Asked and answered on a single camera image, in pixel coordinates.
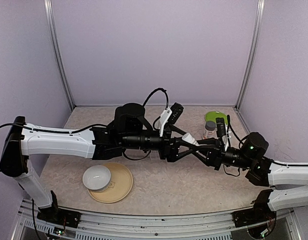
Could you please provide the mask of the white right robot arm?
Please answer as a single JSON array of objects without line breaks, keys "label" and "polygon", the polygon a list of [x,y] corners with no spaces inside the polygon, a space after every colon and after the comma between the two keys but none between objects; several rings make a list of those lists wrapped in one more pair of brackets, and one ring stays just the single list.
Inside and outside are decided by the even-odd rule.
[{"label": "white right robot arm", "polygon": [[184,137],[194,150],[204,155],[207,166],[219,169],[221,165],[247,170],[245,177],[255,186],[267,187],[260,192],[255,207],[249,211],[254,222],[260,222],[273,212],[308,206],[308,162],[291,164],[265,157],[268,142],[258,132],[250,133],[240,149],[224,147],[221,140],[196,141]]}]

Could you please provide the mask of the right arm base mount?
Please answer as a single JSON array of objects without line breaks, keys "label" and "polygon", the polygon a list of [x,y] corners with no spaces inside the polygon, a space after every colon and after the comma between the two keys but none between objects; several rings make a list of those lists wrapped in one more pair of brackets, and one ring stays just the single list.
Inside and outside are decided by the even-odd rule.
[{"label": "right arm base mount", "polygon": [[235,227],[240,228],[275,219],[277,212],[270,210],[267,199],[257,199],[252,208],[235,211],[232,216]]}]

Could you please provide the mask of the white pill bottle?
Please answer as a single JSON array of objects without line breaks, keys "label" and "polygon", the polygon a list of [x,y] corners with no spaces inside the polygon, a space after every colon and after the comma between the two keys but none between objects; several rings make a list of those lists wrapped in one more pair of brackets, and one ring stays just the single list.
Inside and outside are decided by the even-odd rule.
[{"label": "white pill bottle", "polygon": [[192,144],[192,145],[195,145],[195,146],[199,146],[198,142],[196,141],[196,139],[190,134],[190,133],[186,133],[182,136],[182,140],[189,143],[189,144]]}]

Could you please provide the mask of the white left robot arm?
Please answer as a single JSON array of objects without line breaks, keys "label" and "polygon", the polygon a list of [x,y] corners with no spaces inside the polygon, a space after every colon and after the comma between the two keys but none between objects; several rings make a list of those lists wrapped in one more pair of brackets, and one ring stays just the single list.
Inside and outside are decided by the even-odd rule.
[{"label": "white left robot arm", "polygon": [[60,222],[64,212],[58,207],[54,192],[45,188],[32,168],[31,155],[109,160],[121,156],[126,149],[137,149],[158,151],[160,158],[175,162],[186,155],[179,153],[180,146],[186,146],[189,154],[206,151],[207,147],[188,133],[173,138],[170,132],[165,132],[171,126],[171,117],[177,117],[177,111],[166,108],[160,116],[159,130],[154,130],[145,118],[145,107],[138,103],[116,108],[114,120],[108,125],[96,123],[77,130],[36,126],[18,116],[9,124],[0,171],[17,180],[51,221]]}]

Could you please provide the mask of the clear plastic pill organizer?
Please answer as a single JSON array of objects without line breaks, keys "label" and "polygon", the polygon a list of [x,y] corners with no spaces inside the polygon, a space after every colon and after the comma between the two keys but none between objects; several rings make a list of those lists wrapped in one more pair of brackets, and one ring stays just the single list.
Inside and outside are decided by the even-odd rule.
[{"label": "clear plastic pill organizer", "polygon": [[160,160],[160,157],[156,152],[152,152],[149,157],[150,157],[151,161],[159,161]]}]

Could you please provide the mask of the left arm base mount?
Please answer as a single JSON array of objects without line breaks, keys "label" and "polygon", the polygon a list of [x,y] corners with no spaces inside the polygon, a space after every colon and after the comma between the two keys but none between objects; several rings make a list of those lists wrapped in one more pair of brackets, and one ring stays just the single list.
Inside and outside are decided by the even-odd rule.
[{"label": "left arm base mount", "polygon": [[56,206],[48,208],[39,208],[37,218],[63,227],[78,228],[81,213],[66,209],[61,209]]}]

